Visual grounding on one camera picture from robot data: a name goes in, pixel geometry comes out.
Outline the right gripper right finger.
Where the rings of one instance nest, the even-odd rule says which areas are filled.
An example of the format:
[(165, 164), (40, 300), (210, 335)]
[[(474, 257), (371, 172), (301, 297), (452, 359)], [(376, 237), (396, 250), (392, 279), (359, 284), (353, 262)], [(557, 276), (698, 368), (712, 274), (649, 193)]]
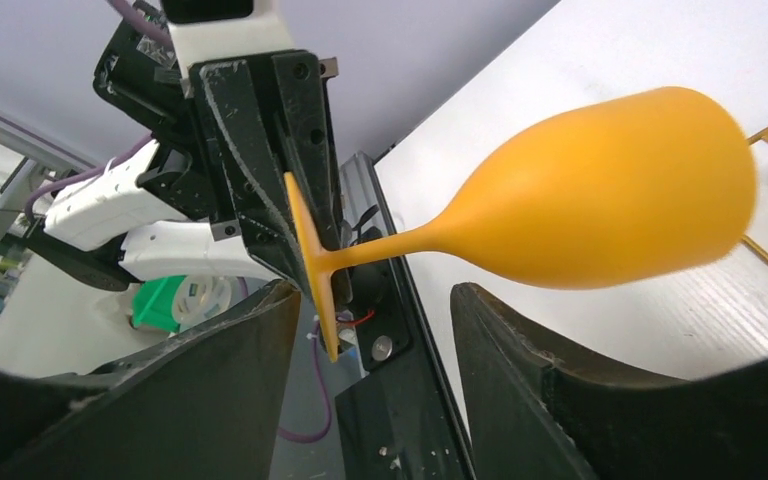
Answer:
[(597, 353), (474, 283), (450, 309), (481, 479), (768, 479), (768, 359), (681, 380)]

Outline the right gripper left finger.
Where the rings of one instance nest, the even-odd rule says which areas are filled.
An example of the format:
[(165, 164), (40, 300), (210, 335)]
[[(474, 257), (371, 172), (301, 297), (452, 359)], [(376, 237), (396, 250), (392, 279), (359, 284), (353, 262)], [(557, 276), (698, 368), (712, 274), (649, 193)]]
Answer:
[(265, 479), (300, 311), (273, 281), (85, 374), (0, 371), (0, 479)]

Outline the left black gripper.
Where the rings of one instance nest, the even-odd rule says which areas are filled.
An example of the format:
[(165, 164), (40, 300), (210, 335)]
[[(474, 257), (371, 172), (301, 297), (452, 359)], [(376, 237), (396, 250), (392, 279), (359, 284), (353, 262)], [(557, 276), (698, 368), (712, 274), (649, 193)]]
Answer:
[[(93, 89), (157, 142), (136, 186), (189, 219), (219, 219), (221, 197), (197, 140), (193, 106), (180, 85), (165, 15), (146, 1), (109, 5), (121, 23), (95, 67)], [(343, 207), (327, 91), (319, 59), (306, 50), (271, 54), (269, 73), (277, 88), (269, 115), (273, 148), (247, 61), (198, 63), (190, 78), (205, 138), (221, 151), (247, 252), (308, 296), (283, 177), (294, 176), (321, 244), (339, 247)]]

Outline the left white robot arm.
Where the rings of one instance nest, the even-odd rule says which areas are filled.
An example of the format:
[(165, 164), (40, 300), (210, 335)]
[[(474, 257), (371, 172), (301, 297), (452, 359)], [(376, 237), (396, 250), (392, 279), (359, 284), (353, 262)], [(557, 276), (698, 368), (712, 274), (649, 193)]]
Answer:
[(327, 82), (275, 1), (122, 2), (94, 92), (145, 127), (138, 146), (72, 176), (25, 242), (96, 288), (174, 275), (307, 279), (284, 177), (321, 243), (346, 242)]

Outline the yellow back wine glass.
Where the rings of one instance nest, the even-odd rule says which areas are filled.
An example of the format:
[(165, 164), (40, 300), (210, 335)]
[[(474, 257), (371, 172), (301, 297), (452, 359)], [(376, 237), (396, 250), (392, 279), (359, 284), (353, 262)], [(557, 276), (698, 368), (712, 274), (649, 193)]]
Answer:
[(751, 223), (758, 190), (737, 122), (683, 87), (543, 120), (500, 145), (426, 224), (340, 250), (321, 244), (294, 175), (284, 181), (331, 358), (339, 270), (440, 252), (525, 285), (612, 287), (726, 256)]

